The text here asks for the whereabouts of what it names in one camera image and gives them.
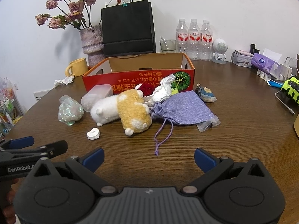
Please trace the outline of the person's left hand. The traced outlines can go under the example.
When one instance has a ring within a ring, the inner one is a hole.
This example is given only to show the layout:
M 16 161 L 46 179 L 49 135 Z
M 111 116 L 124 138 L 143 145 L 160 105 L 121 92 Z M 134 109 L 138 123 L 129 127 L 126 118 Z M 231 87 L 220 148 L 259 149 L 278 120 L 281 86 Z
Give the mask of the person's left hand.
M 19 179 L 16 178 L 1 183 L 1 223 L 16 223 L 16 213 L 13 206 L 16 191 L 11 188 L 11 185 L 18 183 L 18 181 Z

